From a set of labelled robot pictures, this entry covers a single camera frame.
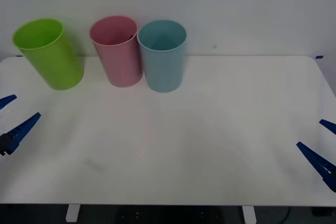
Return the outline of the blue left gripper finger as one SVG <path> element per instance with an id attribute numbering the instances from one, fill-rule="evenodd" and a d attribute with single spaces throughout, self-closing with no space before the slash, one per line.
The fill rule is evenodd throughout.
<path id="1" fill-rule="evenodd" d="M 12 94 L 9 95 L 7 97 L 1 98 L 0 99 L 0 107 L 5 107 L 7 106 L 9 103 L 11 103 L 12 101 L 14 101 L 17 98 L 16 95 Z"/>
<path id="2" fill-rule="evenodd" d="M 41 114 L 36 113 L 22 124 L 1 135 L 1 155 L 11 155 L 18 147 L 23 138 L 40 119 Z"/>

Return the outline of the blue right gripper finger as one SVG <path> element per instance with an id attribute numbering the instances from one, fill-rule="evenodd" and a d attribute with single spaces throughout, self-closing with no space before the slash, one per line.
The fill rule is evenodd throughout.
<path id="1" fill-rule="evenodd" d="M 301 142 L 298 142 L 296 146 L 300 149 L 302 154 L 314 167 L 314 169 L 319 173 L 325 184 L 333 192 L 335 192 L 335 165 L 330 163 L 328 160 L 326 160 Z"/>
<path id="2" fill-rule="evenodd" d="M 320 120 L 319 123 L 324 126 L 326 129 L 328 129 L 329 131 L 331 131 L 333 134 L 336 134 L 336 124 L 329 122 L 327 120 Z"/>

